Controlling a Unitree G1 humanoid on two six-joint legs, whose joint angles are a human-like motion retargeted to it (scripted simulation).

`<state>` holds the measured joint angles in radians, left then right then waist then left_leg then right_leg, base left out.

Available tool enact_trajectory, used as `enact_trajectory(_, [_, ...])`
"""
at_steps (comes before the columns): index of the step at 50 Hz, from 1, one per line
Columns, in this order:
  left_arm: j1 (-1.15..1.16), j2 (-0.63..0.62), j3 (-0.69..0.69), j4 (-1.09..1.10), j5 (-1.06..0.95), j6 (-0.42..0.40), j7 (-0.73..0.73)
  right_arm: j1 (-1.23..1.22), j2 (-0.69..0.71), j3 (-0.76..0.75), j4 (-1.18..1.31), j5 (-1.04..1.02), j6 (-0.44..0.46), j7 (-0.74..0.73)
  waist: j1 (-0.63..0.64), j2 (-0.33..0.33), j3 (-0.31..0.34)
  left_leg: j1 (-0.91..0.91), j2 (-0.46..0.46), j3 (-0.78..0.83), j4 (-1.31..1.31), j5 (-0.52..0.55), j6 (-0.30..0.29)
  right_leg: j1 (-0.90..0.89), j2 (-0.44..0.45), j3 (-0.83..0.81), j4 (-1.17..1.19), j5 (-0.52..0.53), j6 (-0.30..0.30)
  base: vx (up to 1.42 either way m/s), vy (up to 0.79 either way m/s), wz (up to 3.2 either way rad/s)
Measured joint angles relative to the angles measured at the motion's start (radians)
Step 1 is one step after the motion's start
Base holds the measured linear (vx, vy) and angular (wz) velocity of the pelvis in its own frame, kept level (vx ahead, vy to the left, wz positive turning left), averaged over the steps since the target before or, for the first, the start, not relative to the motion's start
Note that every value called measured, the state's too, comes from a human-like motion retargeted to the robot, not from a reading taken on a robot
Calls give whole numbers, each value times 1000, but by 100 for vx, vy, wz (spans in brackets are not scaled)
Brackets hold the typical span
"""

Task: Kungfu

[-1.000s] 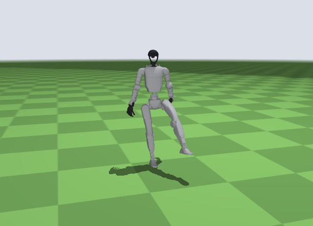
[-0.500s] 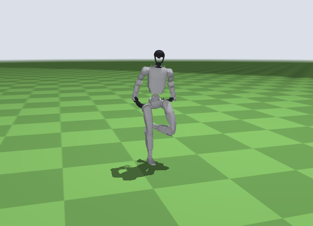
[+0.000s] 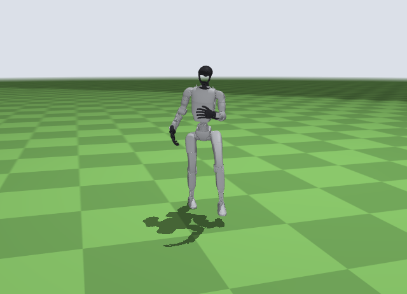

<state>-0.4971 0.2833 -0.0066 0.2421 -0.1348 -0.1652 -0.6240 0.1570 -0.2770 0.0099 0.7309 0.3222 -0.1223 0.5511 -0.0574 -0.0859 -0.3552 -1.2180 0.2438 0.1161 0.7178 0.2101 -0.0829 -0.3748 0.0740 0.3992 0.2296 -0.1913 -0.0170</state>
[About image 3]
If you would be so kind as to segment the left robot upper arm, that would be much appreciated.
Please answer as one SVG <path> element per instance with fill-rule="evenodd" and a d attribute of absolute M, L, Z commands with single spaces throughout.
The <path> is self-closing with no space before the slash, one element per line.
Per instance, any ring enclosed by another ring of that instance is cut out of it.
<path fill-rule="evenodd" d="M 215 95 L 216 99 L 218 100 L 217 105 L 218 105 L 218 110 L 219 113 L 224 113 L 226 109 L 226 104 L 225 104 L 225 95 L 222 91 L 215 90 Z"/>

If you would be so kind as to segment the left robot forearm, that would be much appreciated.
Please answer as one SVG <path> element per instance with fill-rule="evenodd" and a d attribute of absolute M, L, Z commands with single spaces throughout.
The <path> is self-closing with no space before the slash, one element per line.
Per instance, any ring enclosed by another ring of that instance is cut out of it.
<path fill-rule="evenodd" d="M 216 113 L 216 118 L 218 118 L 217 120 L 219 120 L 220 122 L 226 119 L 226 113 Z M 216 120 L 216 119 L 215 119 Z"/>

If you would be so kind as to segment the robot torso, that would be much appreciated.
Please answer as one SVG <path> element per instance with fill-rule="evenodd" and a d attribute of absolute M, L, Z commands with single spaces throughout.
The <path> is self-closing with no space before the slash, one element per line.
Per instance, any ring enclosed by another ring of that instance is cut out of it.
<path fill-rule="evenodd" d="M 207 118 L 198 118 L 203 116 L 197 116 L 198 114 L 204 113 L 196 113 L 198 108 L 203 108 L 202 106 L 207 106 L 210 110 L 215 111 L 216 108 L 216 95 L 215 95 L 215 88 L 207 86 L 209 89 L 201 89 L 200 86 L 195 86 L 191 92 L 191 112 L 194 118 L 194 121 L 199 122 L 196 128 L 196 138 L 197 140 L 201 141 L 211 141 L 210 140 L 210 133 L 211 133 L 211 126 L 207 125 L 207 122 L 210 122 L 210 119 Z"/>

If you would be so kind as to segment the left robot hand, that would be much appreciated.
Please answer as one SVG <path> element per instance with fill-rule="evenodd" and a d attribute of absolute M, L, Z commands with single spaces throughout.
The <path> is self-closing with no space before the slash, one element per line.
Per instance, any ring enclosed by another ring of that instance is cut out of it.
<path fill-rule="evenodd" d="M 197 116 L 203 116 L 203 117 L 198 117 L 198 118 L 207 118 L 207 119 L 212 118 L 212 119 L 216 119 L 216 120 L 218 119 L 218 118 L 216 118 L 216 113 L 218 113 L 218 112 L 210 110 L 207 106 L 202 106 L 202 107 L 205 109 L 198 108 L 197 110 L 202 110 L 202 111 L 197 111 L 196 113 L 204 113 L 204 114 L 197 115 Z"/>

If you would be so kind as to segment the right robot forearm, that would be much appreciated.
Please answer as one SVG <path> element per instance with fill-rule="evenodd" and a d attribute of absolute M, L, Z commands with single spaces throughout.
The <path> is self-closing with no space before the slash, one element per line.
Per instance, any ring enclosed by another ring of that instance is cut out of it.
<path fill-rule="evenodd" d="M 180 108 L 180 107 L 179 107 Z M 176 113 L 176 115 L 175 115 L 175 118 L 174 118 L 174 120 L 173 120 L 173 122 L 172 122 L 172 125 L 174 126 L 174 129 L 175 129 L 175 131 L 176 131 L 176 129 L 178 128 L 178 126 L 179 126 L 179 123 L 180 123 L 180 121 L 182 120 L 182 116 L 181 116 L 181 114 L 179 114 L 178 113 L 178 111 L 179 111 L 179 109 L 177 110 L 177 113 Z M 170 127 L 169 127 L 169 129 L 170 129 Z"/>

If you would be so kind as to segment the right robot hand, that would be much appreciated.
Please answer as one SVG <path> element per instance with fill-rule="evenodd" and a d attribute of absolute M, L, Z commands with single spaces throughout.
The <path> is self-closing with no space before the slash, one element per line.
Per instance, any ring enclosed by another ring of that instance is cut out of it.
<path fill-rule="evenodd" d="M 172 141 L 173 141 L 173 143 L 176 145 L 176 146 L 179 146 L 179 143 L 176 143 L 177 141 L 175 141 L 175 133 L 176 133 L 176 131 L 175 131 L 175 129 L 174 129 L 174 126 L 173 125 L 171 125 L 170 126 L 170 136 L 171 136 L 171 139 L 172 139 Z"/>

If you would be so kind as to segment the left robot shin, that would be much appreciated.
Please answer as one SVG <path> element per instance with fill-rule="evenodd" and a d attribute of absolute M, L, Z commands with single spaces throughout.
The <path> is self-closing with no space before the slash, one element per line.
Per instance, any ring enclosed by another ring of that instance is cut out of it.
<path fill-rule="evenodd" d="M 219 194 L 219 205 L 222 203 L 224 204 L 224 165 L 219 167 L 216 174 L 216 186 Z"/>

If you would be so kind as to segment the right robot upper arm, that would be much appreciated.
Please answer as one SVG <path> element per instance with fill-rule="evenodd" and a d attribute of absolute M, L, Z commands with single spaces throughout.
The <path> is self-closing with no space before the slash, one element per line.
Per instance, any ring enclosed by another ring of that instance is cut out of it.
<path fill-rule="evenodd" d="M 185 115 L 187 113 L 187 105 L 190 100 L 191 92 L 193 90 L 193 87 L 188 87 L 184 92 L 183 92 L 183 97 L 181 101 L 181 107 L 179 108 L 178 113 L 181 115 Z"/>

